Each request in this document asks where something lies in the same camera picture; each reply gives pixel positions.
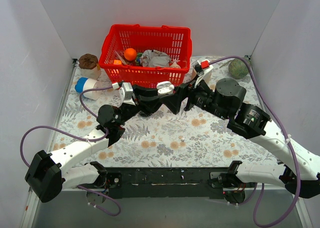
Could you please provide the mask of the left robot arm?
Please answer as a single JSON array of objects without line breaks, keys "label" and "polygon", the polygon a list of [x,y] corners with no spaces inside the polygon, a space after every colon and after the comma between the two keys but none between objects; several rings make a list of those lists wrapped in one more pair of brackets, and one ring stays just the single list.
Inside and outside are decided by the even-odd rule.
[{"label": "left robot arm", "polygon": [[107,171],[98,162],[81,167],[75,165],[89,156],[119,141],[125,132],[124,125],[139,112],[146,115],[155,113],[163,99],[174,92],[174,85],[163,81],[155,88],[132,85],[129,82],[112,84],[118,89],[121,105],[102,105],[97,114],[98,125],[85,137],[77,136],[76,141],[60,150],[37,152],[25,175],[25,181],[41,202],[53,200],[63,189],[82,184],[101,188],[106,184]]}]

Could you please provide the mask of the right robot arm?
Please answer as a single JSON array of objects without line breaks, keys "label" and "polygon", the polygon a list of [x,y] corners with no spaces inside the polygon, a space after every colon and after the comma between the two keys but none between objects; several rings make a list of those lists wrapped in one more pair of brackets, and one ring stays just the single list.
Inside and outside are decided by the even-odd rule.
[{"label": "right robot arm", "polygon": [[320,157],[308,151],[290,137],[285,137],[278,125],[259,107],[244,103],[246,89],[231,78],[223,78],[211,90],[201,81],[192,80],[179,86],[169,81],[156,86],[159,95],[169,95],[165,105],[178,110],[188,99],[185,111],[197,106],[223,120],[233,133],[263,147],[280,163],[276,166],[245,164],[233,161],[226,173],[214,178],[223,187],[237,187],[244,183],[265,183],[285,188],[309,199],[320,193]]}]

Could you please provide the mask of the white earbud charging case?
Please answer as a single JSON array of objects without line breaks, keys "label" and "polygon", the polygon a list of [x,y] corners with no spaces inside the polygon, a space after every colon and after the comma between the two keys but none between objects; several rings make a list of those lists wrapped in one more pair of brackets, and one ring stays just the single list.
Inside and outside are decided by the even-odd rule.
[{"label": "white earbud charging case", "polygon": [[174,92],[175,86],[170,81],[162,81],[156,85],[158,95],[170,95]]}]

